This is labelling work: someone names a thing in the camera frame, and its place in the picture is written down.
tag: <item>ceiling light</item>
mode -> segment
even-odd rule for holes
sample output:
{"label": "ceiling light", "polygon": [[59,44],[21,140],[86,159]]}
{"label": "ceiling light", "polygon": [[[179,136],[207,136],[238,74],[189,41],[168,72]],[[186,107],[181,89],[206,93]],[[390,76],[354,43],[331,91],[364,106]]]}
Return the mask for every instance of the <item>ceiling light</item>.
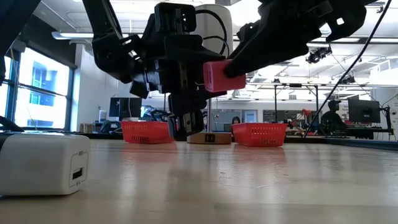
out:
{"label": "ceiling light", "polygon": [[[334,41],[332,41],[332,43],[333,42],[355,43],[355,42],[358,42],[358,41],[359,41],[359,38],[348,37],[348,38],[340,38],[338,40],[334,40]],[[316,39],[312,40],[311,42],[326,42],[326,37],[316,38]]]}
{"label": "ceiling light", "polygon": [[308,47],[329,47],[329,44],[307,43]]}
{"label": "ceiling light", "polygon": [[373,38],[371,43],[398,43],[398,38]]}
{"label": "ceiling light", "polygon": [[[70,39],[92,39],[94,34],[91,33],[61,33],[52,32],[52,36],[57,40],[70,40]],[[123,38],[129,37],[129,34],[123,34]]]}

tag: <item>white power adapter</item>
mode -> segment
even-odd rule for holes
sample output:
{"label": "white power adapter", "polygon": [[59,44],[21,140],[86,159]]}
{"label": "white power adapter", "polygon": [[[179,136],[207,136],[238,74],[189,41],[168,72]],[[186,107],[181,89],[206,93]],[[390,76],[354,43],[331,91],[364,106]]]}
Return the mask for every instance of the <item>white power adapter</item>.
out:
{"label": "white power adapter", "polygon": [[87,178],[90,140],[63,134],[0,134],[0,195],[68,195]]}

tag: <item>table surface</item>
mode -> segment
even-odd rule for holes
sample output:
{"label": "table surface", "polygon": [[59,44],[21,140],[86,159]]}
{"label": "table surface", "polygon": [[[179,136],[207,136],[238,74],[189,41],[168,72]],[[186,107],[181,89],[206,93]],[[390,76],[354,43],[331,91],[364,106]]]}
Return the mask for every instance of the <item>table surface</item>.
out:
{"label": "table surface", "polygon": [[91,142],[80,191],[0,198],[0,223],[397,223],[396,152]]}

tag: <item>black robotic arm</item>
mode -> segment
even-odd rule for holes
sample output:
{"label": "black robotic arm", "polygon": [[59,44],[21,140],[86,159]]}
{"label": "black robotic arm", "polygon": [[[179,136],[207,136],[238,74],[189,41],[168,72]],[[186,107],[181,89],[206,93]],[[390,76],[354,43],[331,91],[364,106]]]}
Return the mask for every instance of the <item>black robotic arm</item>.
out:
{"label": "black robotic arm", "polygon": [[[347,37],[363,25],[365,5],[374,1],[260,0],[261,19],[246,24],[238,32],[240,44],[230,55],[232,61],[224,74],[236,77],[304,55],[308,52],[307,43],[321,36],[319,29],[326,23],[331,29],[327,42]],[[0,13],[0,30],[7,34],[5,41],[0,42],[0,54],[4,55],[39,0],[0,2],[5,6],[1,12],[6,12]],[[205,62],[225,57],[204,48],[199,35],[189,34],[196,29],[195,8],[159,3],[142,38],[123,38],[109,0],[83,0],[83,4],[93,28],[97,66],[123,83],[132,83],[130,93],[141,98],[154,90],[170,93],[169,108],[173,115],[169,116],[169,129],[175,138],[202,131],[200,110],[206,106],[206,100],[226,92],[210,93],[197,83],[203,83]],[[16,14],[22,18],[20,22],[13,24],[13,29],[4,30],[10,28],[10,18]],[[4,64],[0,65],[0,78],[4,78]]]}

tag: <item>red plastic basket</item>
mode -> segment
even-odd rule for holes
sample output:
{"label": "red plastic basket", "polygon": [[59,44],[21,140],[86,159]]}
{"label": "red plastic basket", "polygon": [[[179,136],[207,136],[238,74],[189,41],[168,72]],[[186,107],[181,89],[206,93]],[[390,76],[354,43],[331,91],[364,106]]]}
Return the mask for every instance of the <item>red plastic basket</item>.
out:
{"label": "red plastic basket", "polygon": [[122,121],[123,139],[129,143],[158,144],[174,140],[169,135],[169,127],[158,121]]}
{"label": "red plastic basket", "polygon": [[244,146],[282,146],[287,124],[242,123],[232,125],[235,142]]}

